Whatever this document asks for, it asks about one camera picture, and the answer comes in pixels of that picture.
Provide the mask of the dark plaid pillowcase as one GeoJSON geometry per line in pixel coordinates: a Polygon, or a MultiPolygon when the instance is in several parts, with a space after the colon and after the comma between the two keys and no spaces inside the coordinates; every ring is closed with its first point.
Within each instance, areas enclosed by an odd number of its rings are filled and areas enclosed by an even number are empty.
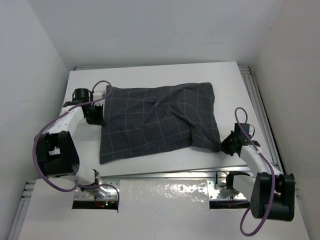
{"type": "Polygon", "coordinates": [[[104,103],[99,162],[188,147],[217,153],[221,138],[209,82],[156,88],[112,88],[104,103]]]}

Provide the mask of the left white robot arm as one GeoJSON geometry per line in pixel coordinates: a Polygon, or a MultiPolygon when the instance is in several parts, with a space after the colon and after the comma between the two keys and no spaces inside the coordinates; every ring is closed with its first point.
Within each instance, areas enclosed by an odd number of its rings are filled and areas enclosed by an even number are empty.
{"type": "Polygon", "coordinates": [[[59,192],[69,193],[78,185],[95,183],[95,170],[80,164],[73,135],[82,120],[89,125],[103,126],[103,101],[108,91],[77,88],[66,101],[60,115],[45,125],[34,138],[32,159],[41,178],[59,192]]]}

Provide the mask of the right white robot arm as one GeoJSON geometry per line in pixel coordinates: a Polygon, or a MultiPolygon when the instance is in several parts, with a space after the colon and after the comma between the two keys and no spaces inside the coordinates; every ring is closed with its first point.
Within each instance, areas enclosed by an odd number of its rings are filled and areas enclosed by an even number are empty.
{"type": "Polygon", "coordinates": [[[251,171],[230,171],[225,187],[244,195],[255,219],[267,214],[268,220],[290,222],[295,215],[295,178],[263,159],[260,144],[247,137],[249,128],[247,123],[235,123],[234,130],[221,143],[223,153],[238,155],[251,171]]]}

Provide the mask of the cream pillow with bear print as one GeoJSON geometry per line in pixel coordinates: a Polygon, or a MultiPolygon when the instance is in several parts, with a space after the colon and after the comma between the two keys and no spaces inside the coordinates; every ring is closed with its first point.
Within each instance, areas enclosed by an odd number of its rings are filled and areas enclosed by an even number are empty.
{"type": "Polygon", "coordinates": [[[105,105],[103,104],[101,106],[101,126],[105,126],[106,121],[105,121],[105,105]]]}

